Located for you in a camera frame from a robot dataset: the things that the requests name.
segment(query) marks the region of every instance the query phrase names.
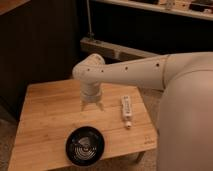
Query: floor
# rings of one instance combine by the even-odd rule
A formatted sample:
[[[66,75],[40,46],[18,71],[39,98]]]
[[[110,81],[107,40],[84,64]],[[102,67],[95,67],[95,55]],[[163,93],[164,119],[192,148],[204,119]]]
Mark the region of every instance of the floor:
[[[159,91],[141,89],[140,90],[145,106],[150,117],[155,124],[157,118],[158,104],[162,95]],[[0,171],[7,171],[12,145],[15,139],[17,125],[0,119]],[[117,157],[104,161],[99,161],[87,168],[72,166],[70,168],[57,169],[57,171],[155,171],[156,170],[156,150],[147,151],[142,161],[136,164],[134,161],[137,154]]]

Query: wooden table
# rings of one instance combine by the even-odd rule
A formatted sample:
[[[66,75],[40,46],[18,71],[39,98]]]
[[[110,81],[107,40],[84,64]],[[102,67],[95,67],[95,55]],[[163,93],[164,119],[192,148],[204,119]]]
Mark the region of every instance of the wooden table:
[[[105,139],[101,160],[156,148],[156,131],[136,87],[102,84],[103,110],[96,104],[81,109],[80,84],[65,80],[28,87],[9,171],[51,170],[72,163],[65,143],[72,131],[93,126]],[[132,100],[132,128],[121,117],[122,95]]]

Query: white object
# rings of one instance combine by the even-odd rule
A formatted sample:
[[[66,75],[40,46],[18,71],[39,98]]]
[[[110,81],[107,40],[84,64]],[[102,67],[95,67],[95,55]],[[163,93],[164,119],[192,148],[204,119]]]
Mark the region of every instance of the white object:
[[[125,123],[126,128],[130,128],[132,126],[132,104],[129,95],[124,95],[121,97],[122,102],[122,118]]]
[[[102,62],[90,63],[91,58]],[[83,85],[84,101],[100,100],[101,82],[164,90],[157,123],[158,171],[213,170],[213,52],[110,65],[96,54],[75,66],[73,76]]]

